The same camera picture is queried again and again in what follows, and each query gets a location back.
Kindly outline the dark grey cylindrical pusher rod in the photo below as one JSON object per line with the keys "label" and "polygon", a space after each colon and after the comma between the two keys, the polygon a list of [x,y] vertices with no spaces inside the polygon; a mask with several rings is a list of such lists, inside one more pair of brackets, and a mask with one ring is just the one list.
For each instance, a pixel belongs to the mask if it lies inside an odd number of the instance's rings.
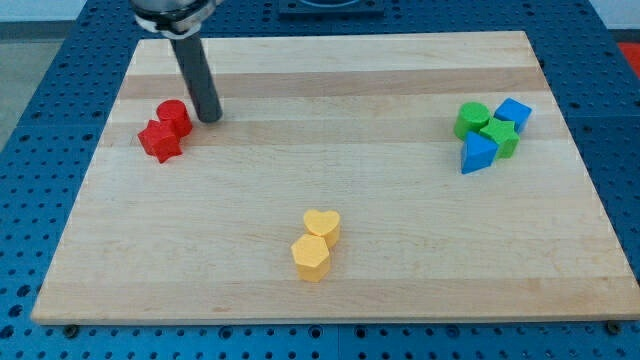
{"label": "dark grey cylindrical pusher rod", "polygon": [[223,109],[199,34],[170,43],[198,119],[217,122]]}

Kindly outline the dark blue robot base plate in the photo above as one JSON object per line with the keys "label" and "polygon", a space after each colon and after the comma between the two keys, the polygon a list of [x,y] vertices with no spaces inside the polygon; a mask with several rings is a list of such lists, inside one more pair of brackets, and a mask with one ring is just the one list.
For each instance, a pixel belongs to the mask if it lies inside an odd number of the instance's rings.
{"label": "dark blue robot base plate", "polygon": [[381,15],[384,0],[277,0],[280,17]]}

